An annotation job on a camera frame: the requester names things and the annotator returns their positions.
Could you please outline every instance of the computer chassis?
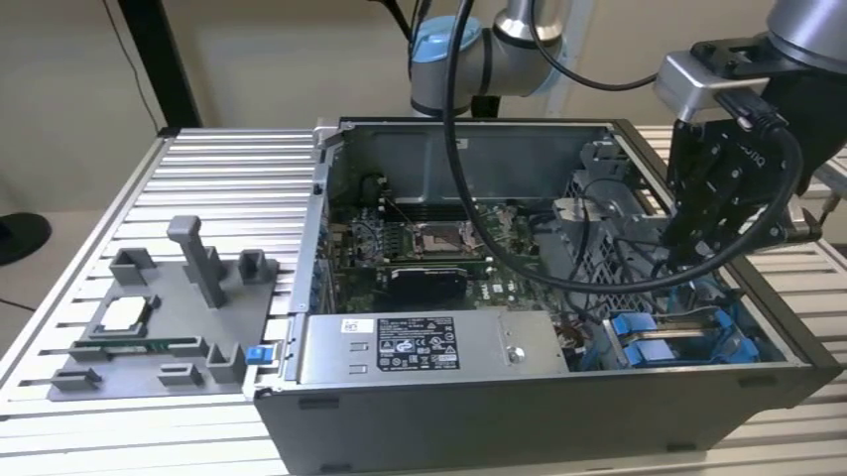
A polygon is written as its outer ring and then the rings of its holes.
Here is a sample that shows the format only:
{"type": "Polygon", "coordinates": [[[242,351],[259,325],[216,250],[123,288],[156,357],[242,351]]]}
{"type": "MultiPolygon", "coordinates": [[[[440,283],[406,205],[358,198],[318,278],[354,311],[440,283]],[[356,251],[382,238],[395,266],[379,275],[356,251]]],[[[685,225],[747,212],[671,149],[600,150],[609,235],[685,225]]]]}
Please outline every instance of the computer chassis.
{"type": "MultiPolygon", "coordinates": [[[[842,371],[741,258],[654,293],[547,288],[488,255],[440,123],[318,128],[288,336],[254,404],[292,473],[701,451],[842,371]]],[[[460,120],[480,215],[528,267],[663,273],[665,164],[622,120],[460,120]]]]}

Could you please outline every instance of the white wall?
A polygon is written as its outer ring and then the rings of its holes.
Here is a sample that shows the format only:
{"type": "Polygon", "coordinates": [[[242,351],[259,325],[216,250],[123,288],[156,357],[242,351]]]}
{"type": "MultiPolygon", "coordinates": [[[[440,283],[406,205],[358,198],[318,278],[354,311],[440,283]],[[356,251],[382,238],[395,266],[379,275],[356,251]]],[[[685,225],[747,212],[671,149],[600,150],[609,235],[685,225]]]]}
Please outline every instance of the white wall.
{"type": "Polygon", "coordinates": [[[104,208],[155,133],[99,0],[4,0],[0,45],[6,201],[104,208]]]}
{"type": "MultiPolygon", "coordinates": [[[[408,8],[415,2],[406,0],[408,8]]],[[[455,12],[454,0],[430,14],[455,12]]],[[[491,24],[504,1],[476,2],[491,24]]],[[[364,0],[168,0],[166,8],[208,125],[308,127],[318,117],[408,115],[407,44],[364,0]]],[[[508,99],[506,115],[543,114],[544,98],[508,99]]]]}
{"type": "MultiPolygon", "coordinates": [[[[657,71],[667,52],[697,42],[749,37],[765,31],[774,0],[575,0],[590,5],[575,70],[603,82],[630,82],[657,71]]],[[[670,124],[674,116],[651,87],[603,92],[568,86],[564,114],[625,117],[637,124],[670,124]]]]}

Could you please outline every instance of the black pole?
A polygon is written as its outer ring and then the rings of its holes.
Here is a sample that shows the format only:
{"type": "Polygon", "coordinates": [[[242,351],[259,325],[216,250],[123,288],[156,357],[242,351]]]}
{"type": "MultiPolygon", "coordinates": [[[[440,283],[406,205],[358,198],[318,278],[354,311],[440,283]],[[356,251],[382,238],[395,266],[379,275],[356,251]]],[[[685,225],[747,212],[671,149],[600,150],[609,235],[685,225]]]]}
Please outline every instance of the black pole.
{"type": "Polygon", "coordinates": [[[118,0],[168,127],[203,127],[162,0],[118,0]]]}

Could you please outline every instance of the black chair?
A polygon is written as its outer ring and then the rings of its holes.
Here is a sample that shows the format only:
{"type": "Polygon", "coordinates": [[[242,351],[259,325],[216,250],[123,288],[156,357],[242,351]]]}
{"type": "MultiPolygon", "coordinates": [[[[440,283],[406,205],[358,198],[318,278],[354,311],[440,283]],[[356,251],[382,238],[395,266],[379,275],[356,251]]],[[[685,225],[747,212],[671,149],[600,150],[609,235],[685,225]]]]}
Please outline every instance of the black chair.
{"type": "Polygon", "coordinates": [[[51,222],[35,213],[0,216],[0,266],[32,255],[51,238],[51,222]]]}

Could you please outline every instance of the sticker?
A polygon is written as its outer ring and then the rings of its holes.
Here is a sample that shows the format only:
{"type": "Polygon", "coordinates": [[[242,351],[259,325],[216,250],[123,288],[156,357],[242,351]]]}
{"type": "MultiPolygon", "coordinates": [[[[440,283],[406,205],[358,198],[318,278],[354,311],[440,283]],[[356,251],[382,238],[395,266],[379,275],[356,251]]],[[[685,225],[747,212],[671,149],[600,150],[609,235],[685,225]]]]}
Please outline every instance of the sticker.
{"type": "Polygon", "coordinates": [[[342,319],[343,334],[372,334],[374,319],[342,319]]]}
{"type": "Polygon", "coordinates": [[[378,367],[383,372],[459,369],[452,317],[378,319],[376,338],[378,367]]]}

